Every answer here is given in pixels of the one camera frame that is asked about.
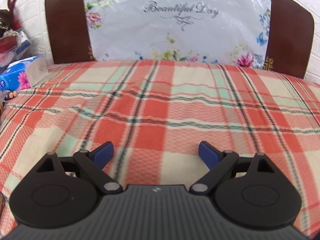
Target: blue tissue package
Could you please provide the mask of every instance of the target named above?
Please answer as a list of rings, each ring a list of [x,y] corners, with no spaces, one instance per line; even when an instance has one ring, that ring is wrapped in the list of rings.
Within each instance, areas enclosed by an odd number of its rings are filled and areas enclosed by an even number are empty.
[[[0,90],[18,91],[34,87],[47,74],[44,56],[13,62],[0,75]]]

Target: plastic cover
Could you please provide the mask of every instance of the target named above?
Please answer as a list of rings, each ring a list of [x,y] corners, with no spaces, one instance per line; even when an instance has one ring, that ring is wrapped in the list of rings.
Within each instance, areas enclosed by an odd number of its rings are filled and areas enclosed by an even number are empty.
[[[98,61],[263,67],[271,0],[84,0],[84,6]]]

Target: pink flower on packaging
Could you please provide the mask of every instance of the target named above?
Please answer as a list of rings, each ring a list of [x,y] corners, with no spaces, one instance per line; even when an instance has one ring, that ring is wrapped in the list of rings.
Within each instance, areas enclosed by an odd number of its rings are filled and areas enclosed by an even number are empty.
[[[240,59],[237,59],[237,66],[239,67],[252,67],[253,57],[248,53],[247,55],[242,55]]]
[[[190,61],[190,62],[196,62],[196,61],[198,61],[198,57],[196,57],[196,56],[191,57],[191,58],[189,59],[189,61]]]
[[[98,13],[88,12],[87,15],[86,15],[86,17],[87,17],[87,23],[88,23],[90,26],[93,26],[93,25],[95,25],[96,23],[101,22],[100,14],[98,14]]]
[[[28,89],[30,88],[30,83],[25,72],[20,72],[18,76],[19,87],[18,90]]]

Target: brown headboard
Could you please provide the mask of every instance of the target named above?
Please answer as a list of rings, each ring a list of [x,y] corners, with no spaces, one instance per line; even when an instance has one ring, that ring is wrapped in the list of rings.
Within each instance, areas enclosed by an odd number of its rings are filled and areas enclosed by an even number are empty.
[[[53,60],[92,60],[83,0],[45,0]],[[303,78],[310,57],[314,20],[293,0],[272,0],[265,68]]]

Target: white brick wall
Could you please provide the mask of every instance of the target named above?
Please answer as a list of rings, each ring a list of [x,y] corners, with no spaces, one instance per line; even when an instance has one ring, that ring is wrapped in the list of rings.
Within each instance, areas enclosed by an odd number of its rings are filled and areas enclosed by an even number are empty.
[[[7,0],[0,0],[0,8],[5,9]],[[315,19],[315,35],[308,64],[306,80],[320,84],[320,0],[295,0],[309,10]],[[33,42],[33,54],[46,54],[48,63],[53,63],[47,25],[44,13],[44,0],[18,0],[17,9],[23,26]]]

